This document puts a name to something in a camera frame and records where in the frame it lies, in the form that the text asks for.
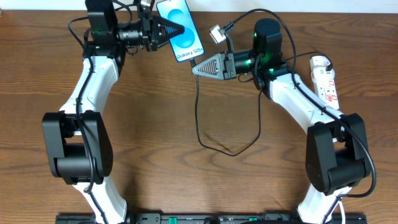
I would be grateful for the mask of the blue Galaxy smartphone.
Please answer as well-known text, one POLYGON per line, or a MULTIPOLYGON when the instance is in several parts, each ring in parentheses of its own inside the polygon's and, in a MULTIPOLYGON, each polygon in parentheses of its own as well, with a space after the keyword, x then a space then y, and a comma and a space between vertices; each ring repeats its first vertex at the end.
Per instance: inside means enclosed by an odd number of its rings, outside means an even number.
POLYGON ((166 0, 156 4, 159 15, 179 25, 180 34, 170 39, 177 62, 205 53, 186 0, 166 0))

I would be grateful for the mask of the white power strip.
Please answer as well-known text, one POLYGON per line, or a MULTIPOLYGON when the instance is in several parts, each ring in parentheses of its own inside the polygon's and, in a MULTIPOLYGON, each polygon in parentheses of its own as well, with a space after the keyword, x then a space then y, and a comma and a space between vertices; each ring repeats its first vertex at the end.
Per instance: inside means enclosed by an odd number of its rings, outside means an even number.
POLYGON ((335 71, 327 72, 326 68, 315 68, 311 72, 311 78, 315 94, 333 109, 340 108, 335 85, 335 71))

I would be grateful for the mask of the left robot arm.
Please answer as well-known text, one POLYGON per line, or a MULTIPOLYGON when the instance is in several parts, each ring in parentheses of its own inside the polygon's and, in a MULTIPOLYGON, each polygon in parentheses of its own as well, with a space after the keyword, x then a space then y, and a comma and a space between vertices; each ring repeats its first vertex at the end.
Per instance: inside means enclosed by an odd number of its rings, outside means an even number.
POLYGON ((102 114, 120 77, 126 55, 153 52, 183 33, 183 26, 152 13, 153 1, 133 1, 137 14, 119 22, 120 1, 87 1, 90 27, 78 38, 83 70, 67 102, 45 113, 42 130, 50 171, 77 189, 92 209, 89 215, 58 215, 57 223, 135 223, 111 171, 113 148, 102 114))

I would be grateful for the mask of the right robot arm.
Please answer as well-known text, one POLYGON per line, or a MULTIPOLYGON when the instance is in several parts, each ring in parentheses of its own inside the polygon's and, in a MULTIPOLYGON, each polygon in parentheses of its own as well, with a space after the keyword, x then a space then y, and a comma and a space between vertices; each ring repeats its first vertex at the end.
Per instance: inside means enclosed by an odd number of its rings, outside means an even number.
POLYGON ((260 19, 249 50, 225 52, 193 65, 196 77, 230 80, 250 73, 260 95, 283 107, 307 135, 305 170, 310 187, 296 210, 302 223, 332 223, 342 199, 365 177, 376 177, 363 119, 322 101, 282 60, 282 19, 260 19))

